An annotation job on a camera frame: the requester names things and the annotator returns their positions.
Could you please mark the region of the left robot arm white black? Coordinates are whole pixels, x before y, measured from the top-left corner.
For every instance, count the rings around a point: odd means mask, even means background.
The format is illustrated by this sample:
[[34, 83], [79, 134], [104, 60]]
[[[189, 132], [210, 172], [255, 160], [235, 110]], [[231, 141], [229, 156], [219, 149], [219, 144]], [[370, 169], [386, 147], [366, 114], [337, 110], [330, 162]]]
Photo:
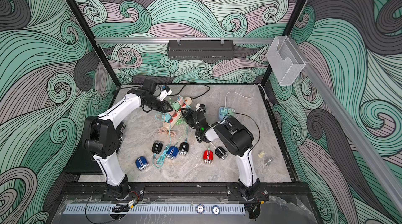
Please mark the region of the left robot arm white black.
[[172, 94], [171, 89], [164, 87], [159, 96], [155, 96], [154, 92], [151, 88], [133, 88], [109, 110], [98, 116], [89, 116], [84, 121], [83, 147], [99, 165], [106, 178], [108, 190], [118, 200], [127, 198], [130, 190], [127, 175], [117, 158], [122, 130], [125, 128], [123, 120], [138, 108], [148, 107], [150, 111], [161, 113], [173, 111], [171, 105], [164, 100]]

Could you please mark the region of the beige power strip red sockets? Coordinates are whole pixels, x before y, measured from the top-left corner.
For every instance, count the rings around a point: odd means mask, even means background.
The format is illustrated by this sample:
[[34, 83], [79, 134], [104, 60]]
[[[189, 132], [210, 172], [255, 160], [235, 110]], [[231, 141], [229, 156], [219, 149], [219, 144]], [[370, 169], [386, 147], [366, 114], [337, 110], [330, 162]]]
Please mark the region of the beige power strip red sockets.
[[[190, 108], [190, 105], [191, 105], [191, 103], [192, 103], [192, 99], [190, 98], [190, 97], [183, 97], [184, 99], [185, 99], [185, 105], [183, 105], [181, 108]], [[182, 114], [181, 114], [181, 112], [180, 112], [180, 110], [179, 111], [176, 111], [176, 110], [174, 110], [173, 109], [173, 111], [172, 112], [169, 112], [171, 115], [172, 115], [172, 117], [173, 117], [173, 121], [171, 122], [171, 123], [167, 123], [167, 122], [165, 122], [164, 121], [164, 116], [163, 116], [163, 128], [165, 128], [166, 130], [171, 130], [172, 129], [172, 127], [177, 123], [177, 121], [182, 117]]]

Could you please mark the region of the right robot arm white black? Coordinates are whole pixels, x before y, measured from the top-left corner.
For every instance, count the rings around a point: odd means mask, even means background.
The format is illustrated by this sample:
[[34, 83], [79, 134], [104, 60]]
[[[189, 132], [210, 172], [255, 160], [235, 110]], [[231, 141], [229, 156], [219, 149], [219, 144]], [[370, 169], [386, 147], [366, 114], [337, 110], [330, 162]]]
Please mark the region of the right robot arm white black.
[[243, 114], [228, 112], [221, 120], [209, 124], [205, 117], [204, 104], [199, 104], [196, 110], [181, 108], [179, 112], [188, 126], [195, 130], [198, 142], [212, 144], [221, 141], [226, 150], [236, 157], [240, 192], [244, 198], [251, 198], [257, 191], [260, 180], [252, 161], [254, 137], [251, 131], [235, 118], [236, 115]]

